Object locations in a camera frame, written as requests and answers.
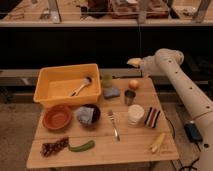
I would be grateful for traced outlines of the yellow-tipped gripper finger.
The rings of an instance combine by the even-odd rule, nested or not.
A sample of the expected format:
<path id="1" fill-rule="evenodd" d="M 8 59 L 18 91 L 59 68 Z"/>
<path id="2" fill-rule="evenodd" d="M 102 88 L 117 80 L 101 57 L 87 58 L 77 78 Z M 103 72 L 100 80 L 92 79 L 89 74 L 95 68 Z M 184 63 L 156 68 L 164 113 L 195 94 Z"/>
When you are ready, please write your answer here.
<path id="1" fill-rule="evenodd" d="M 141 62 L 142 62 L 141 58 L 131 58 L 127 61 L 127 64 L 135 68 L 138 68 L 141 65 Z"/>

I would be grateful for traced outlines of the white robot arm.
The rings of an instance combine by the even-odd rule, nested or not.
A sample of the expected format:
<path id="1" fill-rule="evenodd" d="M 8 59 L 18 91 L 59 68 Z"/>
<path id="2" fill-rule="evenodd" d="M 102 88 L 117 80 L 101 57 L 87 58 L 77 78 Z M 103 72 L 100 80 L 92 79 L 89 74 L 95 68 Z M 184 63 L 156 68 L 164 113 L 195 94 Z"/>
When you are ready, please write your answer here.
<path id="1" fill-rule="evenodd" d="M 127 64 L 140 68 L 145 76 L 169 79 L 203 137 L 198 171 L 213 171 L 213 101 L 183 72 L 183 61 L 181 51 L 161 48 L 151 56 L 130 58 Z"/>

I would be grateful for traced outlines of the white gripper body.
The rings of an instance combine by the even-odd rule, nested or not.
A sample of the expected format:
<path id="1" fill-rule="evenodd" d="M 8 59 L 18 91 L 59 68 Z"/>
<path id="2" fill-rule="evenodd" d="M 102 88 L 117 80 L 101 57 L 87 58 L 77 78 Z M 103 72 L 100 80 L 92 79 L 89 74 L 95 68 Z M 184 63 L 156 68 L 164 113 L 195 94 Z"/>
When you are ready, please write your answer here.
<path id="1" fill-rule="evenodd" d="M 153 56 L 144 57 L 140 62 L 140 69 L 143 75 L 157 75 L 158 70 Z"/>

